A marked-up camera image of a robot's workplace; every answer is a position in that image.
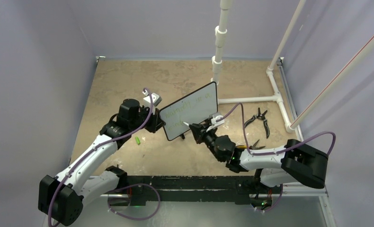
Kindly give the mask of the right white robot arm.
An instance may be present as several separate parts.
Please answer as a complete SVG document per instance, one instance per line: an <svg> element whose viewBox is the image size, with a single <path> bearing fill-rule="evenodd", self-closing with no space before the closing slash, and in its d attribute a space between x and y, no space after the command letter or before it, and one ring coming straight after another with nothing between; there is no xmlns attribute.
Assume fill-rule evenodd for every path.
<svg viewBox="0 0 374 227"><path fill-rule="evenodd" d="M284 146L254 150L238 148L229 136L217 136L208 124L188 125L197 144L204 143L219 162L235 173L254 170L253 189L264 192L279 184L299 182L323 189L329 160L328 153L295 139Z"/></svg>

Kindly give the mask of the small black-framed whiteboard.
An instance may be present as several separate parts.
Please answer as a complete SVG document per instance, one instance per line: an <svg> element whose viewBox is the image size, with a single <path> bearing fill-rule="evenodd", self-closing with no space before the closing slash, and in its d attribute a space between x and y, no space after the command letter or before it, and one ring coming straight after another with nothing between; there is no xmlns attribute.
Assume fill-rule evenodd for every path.
<svg viewBox="0 0 374 227"><path fill-rule="evenodd" d="M172 141L189 130L183 122L202 123L216 112L217 84L210 82L160 110L167 140Z"/></svg>

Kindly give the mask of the green marker cap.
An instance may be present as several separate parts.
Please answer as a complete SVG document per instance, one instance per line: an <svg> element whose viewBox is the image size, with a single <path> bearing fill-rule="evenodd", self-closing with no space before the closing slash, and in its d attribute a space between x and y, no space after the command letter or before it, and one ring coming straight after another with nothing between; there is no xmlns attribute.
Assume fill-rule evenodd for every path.
<svg viewBox="0 0 374 227"><path fill-rule="evenodd" d="M141 144L141 141L140 141L140 139L139 139L138 137L135 137L135 141L136 141L136 144L137 144L137 145L140 145L140 144Z"/></svg>

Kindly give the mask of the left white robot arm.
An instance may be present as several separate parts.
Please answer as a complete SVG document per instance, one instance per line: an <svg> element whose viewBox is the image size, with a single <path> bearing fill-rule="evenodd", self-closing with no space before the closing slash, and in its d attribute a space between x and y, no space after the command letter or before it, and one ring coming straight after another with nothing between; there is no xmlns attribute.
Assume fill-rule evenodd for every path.
<svg viewBox="0 0 374 227"><path fill-rule="evenodd" d="M100 195L114 191L129 192L127 172L116 166L91 178L94 171L117 152L141 129L155 133L163 126L157 105L161 97L152 94L138 100L126 99L112 115L88 149L56 176L46 175L39 183L38 209L48 216L48 225L69 226L80 216L83 207Z"/></svg>

